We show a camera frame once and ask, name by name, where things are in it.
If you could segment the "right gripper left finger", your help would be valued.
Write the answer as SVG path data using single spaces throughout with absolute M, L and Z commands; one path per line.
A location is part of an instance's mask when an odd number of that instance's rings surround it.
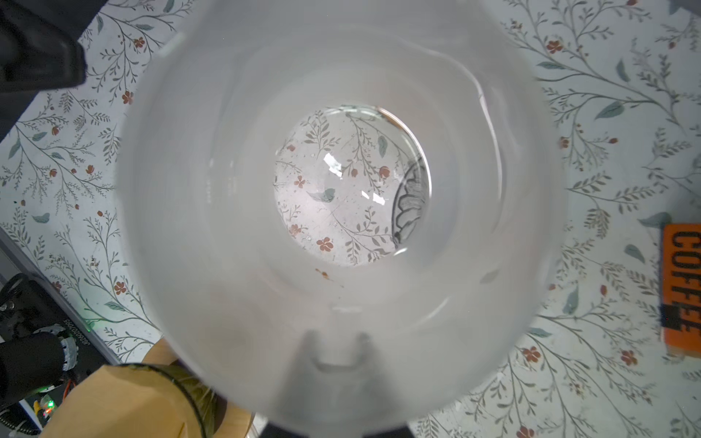
M 304 334 L 277 396 L 275 407 L 288 419 L 299 421 L 311 412 L 312 395 L 316 385 L 314 373 L 318 340 L 316 330 L 308 330 Z M 300 429 L 298 424 L 290 426 L 268 420 L 260 437 L 310 437 L 310 434 L 309 430 Z

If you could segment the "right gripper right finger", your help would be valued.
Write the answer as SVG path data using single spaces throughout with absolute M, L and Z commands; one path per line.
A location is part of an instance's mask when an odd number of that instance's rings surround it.
M 359 407 L 364 415 L 377 417 L 385 415 L 396 401 L 395 390 L 384 374 L 383 363 L 372 341 L 372 337 L 361 332 L 355 339 L 358 344 L 359 358 L 356 363 L 359 383 Z M 411 437 L 411 431 L 407 422 L 384 426 L 378 429 L 369 428 L 370 420 L 363 421 L 363 433 L 361 437 Z

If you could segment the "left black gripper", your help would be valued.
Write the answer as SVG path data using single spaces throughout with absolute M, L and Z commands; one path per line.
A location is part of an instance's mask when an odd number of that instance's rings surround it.
M 86 81 L 87 46 L 78 38 L 104 1 L 1 3 L 1 136 L 40 91 Z

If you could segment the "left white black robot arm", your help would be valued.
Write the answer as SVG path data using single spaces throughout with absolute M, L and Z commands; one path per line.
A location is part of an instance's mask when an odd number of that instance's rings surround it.
M 75 68 L 85 59 L 77 38 L 102 7 L 100 1 L 4 1 L 1 58 L 18 60 L 38 47 Z M 18 226 L 1 228 L 1 423 L 36 436 L 72 386 L 118 359 L 26 255 L 27 211 L 16 209 Z

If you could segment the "green glass dripper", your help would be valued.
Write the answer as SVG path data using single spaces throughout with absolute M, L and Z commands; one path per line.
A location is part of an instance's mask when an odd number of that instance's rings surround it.
M 197 420 L 200 437 L 213 437 L 219 430 L 226 416 L 227 402 L 178 361 L 169 365 L 130 363 L 120 368 L 129 370 L 144 383 L 146 378 L 158 377 L 158 381 L 149 383 L 152 388 L 161 381 L 168 381 L 186 400 Z

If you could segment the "clear frosted glass dripper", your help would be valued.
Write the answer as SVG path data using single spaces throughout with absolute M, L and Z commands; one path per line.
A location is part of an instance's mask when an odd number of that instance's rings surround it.
M 481 1 L 199 1 L 154 55 L 115 181 L 179 358 L 310 437 L 409 423 L 506 359 L 553 280 L 556 135 Z M 311 412 L 276 407 L 318 332 Z M 372 337 L 396 401 L 359 407 Z

